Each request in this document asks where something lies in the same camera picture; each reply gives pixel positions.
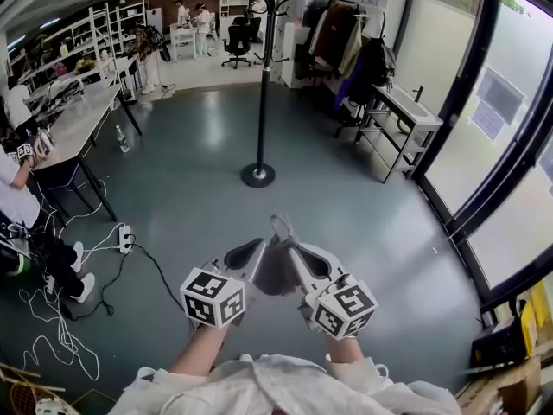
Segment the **black coat stand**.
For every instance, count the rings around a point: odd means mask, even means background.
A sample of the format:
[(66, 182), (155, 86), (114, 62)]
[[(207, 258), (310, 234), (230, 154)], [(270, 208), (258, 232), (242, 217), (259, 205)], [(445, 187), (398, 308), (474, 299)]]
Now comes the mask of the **black coat stand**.
[(264, 161), (264, 145), (266, 132), (267, 96), (270, 84), (271, 65), (289, 61), (289, 58), (276, 60), (272, 57), (275, 27), (278, 16), (286, 12), (280, 12), (280, 8), (293, 0), (263, 0), (265, 2), (266, 31), (264, 38), (264, 55), (260, 58), (263, 65), (261, 79), (261, 93), (259, 102), (258, 128), (257, 128), (257, 160), (255, 163), (245, 166), (241, 173), (242, 182), (251, 188), (266, 188), (276, 179), (276, 171)]

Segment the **cardboard box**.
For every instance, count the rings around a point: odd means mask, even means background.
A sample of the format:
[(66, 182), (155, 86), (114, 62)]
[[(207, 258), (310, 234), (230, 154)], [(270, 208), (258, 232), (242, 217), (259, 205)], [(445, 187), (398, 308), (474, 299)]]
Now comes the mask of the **cardboard box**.
[(541, 396), (541, 362), (532, 357), (517, 366), (481, 374), (461, 390), (462, 415), (526, 415)]

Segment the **white hanging garment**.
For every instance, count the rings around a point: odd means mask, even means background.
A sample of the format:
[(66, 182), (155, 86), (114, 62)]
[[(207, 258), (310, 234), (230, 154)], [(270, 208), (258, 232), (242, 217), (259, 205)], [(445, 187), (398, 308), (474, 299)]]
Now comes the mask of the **white hanging garment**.
[(328, 9), (324, 9), (322, 11), (321, 16), (319, 18), (319, 21), (317, 22), (317, 24), (315, 26), (315, 29), (313, 31), (313, 35), (312, 35), (311, 41), (309, 43), (309, 50), (308, 50), (308, 53), (312, 56), (315, 55), (316, 44), (318, 42), (319, 35), (321, 33), (324, 22), (326, 20), (327, 12), (328, 12)]

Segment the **person's white shirt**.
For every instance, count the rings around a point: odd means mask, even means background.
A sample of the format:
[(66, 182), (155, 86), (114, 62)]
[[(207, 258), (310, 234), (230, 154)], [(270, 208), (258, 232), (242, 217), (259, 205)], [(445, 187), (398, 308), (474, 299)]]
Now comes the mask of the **person's white shirt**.
[(108, 415), (461, 415), (449, 390), (386, 372), (369, 357), (320, 367), (280, 354), (227, 361), (207, 377), (142, 368)]

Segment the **white shelf unit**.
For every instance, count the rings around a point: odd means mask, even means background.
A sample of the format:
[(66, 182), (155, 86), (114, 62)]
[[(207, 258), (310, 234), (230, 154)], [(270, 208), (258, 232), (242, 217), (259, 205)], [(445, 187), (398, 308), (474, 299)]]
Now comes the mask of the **white shelf unit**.
[(228, 18), (242, 14), (249, 3), (250, 0), (219, 0), (219, 16)]

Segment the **brown jacket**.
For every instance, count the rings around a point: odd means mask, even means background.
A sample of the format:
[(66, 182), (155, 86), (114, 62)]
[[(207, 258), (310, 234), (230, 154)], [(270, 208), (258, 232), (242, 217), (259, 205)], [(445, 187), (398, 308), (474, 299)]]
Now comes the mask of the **brown jacket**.
[(318, 31), (314, 51), (315, 57), (323, 59), (333, 68), (338, 68), (356, 23), (355, 8), (349, 5), (333, 4), (329, 7)]

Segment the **white shirt on hanger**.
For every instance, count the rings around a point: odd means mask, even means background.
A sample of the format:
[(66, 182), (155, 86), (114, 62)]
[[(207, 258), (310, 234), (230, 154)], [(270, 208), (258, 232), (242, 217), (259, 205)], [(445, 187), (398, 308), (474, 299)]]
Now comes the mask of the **white shirt on hanger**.
[(380, 38), (385, 36), (386, 14), (378, 7), (369, 7), (359, 15), (362, 22), (361, 35), (366, 39)]

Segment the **black office chair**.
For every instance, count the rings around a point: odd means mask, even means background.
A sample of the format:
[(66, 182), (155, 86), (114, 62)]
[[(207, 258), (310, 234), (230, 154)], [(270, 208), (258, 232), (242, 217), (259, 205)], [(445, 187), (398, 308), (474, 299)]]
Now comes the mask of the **black office chair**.
[(228, 28), (229, 39), (224, 39), (224, 50), (230, 55), (230, 58), (221, 63), (224, 67), (226, 64), (233, 63), (234, 68), (238, 68), (240, 62), (246, 63), (249, 67), (252, 62), (247, 60), (245, 56), (251, 50), (251, 25), (231, 25)]

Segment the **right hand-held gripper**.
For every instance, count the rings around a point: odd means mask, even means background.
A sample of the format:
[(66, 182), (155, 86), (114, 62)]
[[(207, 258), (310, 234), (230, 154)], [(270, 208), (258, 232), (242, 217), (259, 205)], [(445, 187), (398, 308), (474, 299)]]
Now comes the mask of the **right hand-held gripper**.
[(288, 251), (297, 283), (307, 294), (299, 310), (310, 329), (342, 340), (366, 327), (378, 302), (363, 281), (344, 274), (341, 262), (318, 246), (297, 243)]

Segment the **white table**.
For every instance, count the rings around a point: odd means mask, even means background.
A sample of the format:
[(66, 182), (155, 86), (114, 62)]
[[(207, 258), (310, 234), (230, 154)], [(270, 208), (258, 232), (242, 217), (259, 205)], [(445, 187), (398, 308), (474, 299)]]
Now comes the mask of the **white table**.
[(170, 44), (172, 62), (178, 61), (178, 48), (182, 46), (190, 46), (192, 48), (192, 57), (197, 59), (196, 47), (196, 28), (183, 28), (177, 23), (172, 23), (170, 26)]

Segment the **white shelving unit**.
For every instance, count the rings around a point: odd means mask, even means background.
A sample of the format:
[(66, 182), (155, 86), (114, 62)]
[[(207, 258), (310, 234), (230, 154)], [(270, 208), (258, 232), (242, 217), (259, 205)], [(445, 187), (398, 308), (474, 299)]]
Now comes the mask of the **white shelving unit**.
[(138, 56), (126, 53), (135, 41), (134, 28), (147, 22), (147, 9), (145, 0), (91, 7), (84, 17), (53, 33), (9, 45), (9, 71), (29, 89), (31, 99), (61, 89), (63, 80), (119, 82), (135, 99), (145, 74)]

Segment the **yellow-framed racket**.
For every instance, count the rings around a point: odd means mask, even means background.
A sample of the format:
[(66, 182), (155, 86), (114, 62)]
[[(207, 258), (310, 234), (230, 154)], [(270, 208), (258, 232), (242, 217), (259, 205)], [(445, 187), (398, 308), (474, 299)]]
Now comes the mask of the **yellow-framed racket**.
[(65, 388), (44, 386), (29, 378), (40, 375), (0, 362), (0, 382), (9, 386), (10, 406), (16, 415), (81, 415), (60, 396)]

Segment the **purple garment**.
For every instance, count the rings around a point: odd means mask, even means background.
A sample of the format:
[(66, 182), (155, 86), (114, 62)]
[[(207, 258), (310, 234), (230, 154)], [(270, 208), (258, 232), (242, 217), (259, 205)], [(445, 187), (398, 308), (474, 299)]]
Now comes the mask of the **purple garment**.
[(356, 75), (359, 72), (359, 70), (360, 70), (360, 66), (356, 65), (355, 68), (353, 69), (351, 75), (348, 78), (344, 79), (342, 81), (342, 83), (340, 84), (340, 87), (338, 89), (338, 92), (337, 92), (337, 94), (335, 96), (335, 100), (334, 100), (334, 111), (335, 112), (337, 112), (340, 109), (340, 106), (342, 104), (343, 99), (348, 97), (348, 91), (350, 89), (350, 86), (354, 82), (354, 80), (356, 78)]

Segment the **white paper door notice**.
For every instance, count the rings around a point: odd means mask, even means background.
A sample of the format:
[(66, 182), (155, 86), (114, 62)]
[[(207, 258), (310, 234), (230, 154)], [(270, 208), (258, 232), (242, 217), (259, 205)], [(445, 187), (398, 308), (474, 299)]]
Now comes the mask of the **white paper door notice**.
[(505, 121), (485, 101), (480, 101), (470, 119), (491, 142), (495, 142), (502, 131)]

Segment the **grey cap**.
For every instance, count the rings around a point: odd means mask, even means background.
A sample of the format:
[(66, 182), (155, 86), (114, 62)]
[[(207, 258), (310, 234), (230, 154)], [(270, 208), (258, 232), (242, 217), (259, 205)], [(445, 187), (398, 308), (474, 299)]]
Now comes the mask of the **grey cap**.
[(290, 255), (297, 248), (298, 239), (287, 214), (273, 214), (270, 223), (274, 235), (265, 247), (253, 283), (267, 296), (287, 296), (299, 284)]

